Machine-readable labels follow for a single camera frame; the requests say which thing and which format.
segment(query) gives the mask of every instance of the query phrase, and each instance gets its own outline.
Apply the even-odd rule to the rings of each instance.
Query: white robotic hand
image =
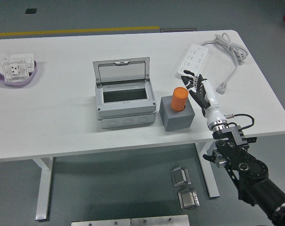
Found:
[[[207,127],[210,131],[217,131],[227,127],[227,119],[220,112],[217,97],[211,83],[201,75],[184,71],[188,76],[181,76],[192,98],[202,108],[203,116],[207,118]]]

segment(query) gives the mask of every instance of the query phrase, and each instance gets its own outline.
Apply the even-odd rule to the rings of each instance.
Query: gray block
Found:
[[[172,96],[162,97],[160,102],[159,113],[161,115],[165,131],[189,128],[195,116],[195,112],[189,99],[187,99],[185,108],[182,112],[172,110],[171,99]]]

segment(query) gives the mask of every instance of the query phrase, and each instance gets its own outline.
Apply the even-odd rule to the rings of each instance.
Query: purple tray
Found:
[[[4,79],[4,75],[0,74],[0,82],[5,84],[5,85],[10,85],[10,86],[22,86],[31,81],[33,79],[35,73],[37,71],[37,62],[34,61],[34,71],[32,73],[29,73],[29,78],[26,79],[25,81],[20,81],[20,82],[6,82]]]

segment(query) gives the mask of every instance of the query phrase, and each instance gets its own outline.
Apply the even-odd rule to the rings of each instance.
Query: gray electrical box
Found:
[[[96,111],[101,128],[153,123],[156,100],[149,57],[95,61]]]

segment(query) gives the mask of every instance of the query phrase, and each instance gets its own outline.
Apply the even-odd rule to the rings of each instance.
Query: orange cylinder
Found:
[[[176,112],[181,112],[185,108],[185,103],[188,97],[188,90],[184,87],[177,87],[171,99],[171,108]]]

